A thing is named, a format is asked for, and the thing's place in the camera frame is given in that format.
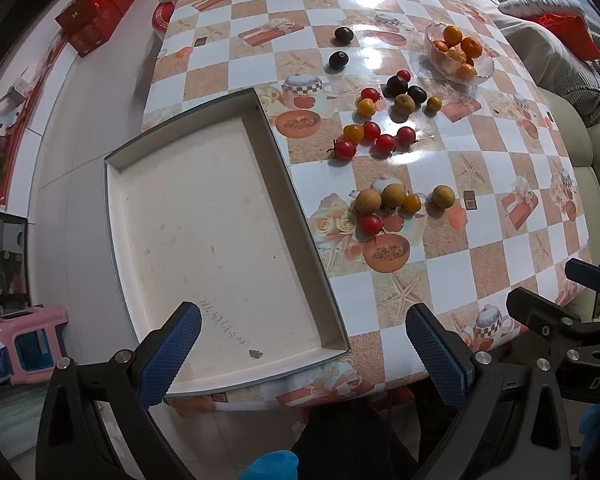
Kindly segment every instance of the blue glove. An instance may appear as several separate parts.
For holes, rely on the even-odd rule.
[[[286,450],[267,453],[253,462],[238,480],[298,480],[298,457]]]
[[[600,404],[594,404],[586,409],[580,419],[578,431],[584,435],[579,459],[580,463],[583,463],[600,442]]]

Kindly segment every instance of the blue gripper pad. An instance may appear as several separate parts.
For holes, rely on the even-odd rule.
[[[572,282],[600,293],[600,267],[572,258],[564,265],[564,273]]]
[[[201,329],[200,309],[183,302],[162,328],[148,333],[138,345],[132,374],[145,409],[162,402]]]
[[[406,329],[442,401],[462,410],[474,380],[472,352],[458,334],[445,330],[423,303],[408,310]]]

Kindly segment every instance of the bowl of oranges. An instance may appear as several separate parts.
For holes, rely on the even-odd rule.
[[[444,23],[425,29],[425,49],[432,65],[447,79],[465,85],[479,85],[493,76],[493,59],[483,52],[480,41]]]

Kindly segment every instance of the red cloth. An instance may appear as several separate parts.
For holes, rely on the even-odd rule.
[[[528,20],[551,31],[579,60],[600,59],[600,49],[591,39],[587,24],[580,16],[543,14],[542,16],[532,16]]]

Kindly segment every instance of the pink plastic stool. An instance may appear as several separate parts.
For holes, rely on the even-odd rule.
[[[62,306],[32,306],[0,316],[0,342],[6,347],[11,384],[42,383],[62,357],[56,327],[68,322]]]

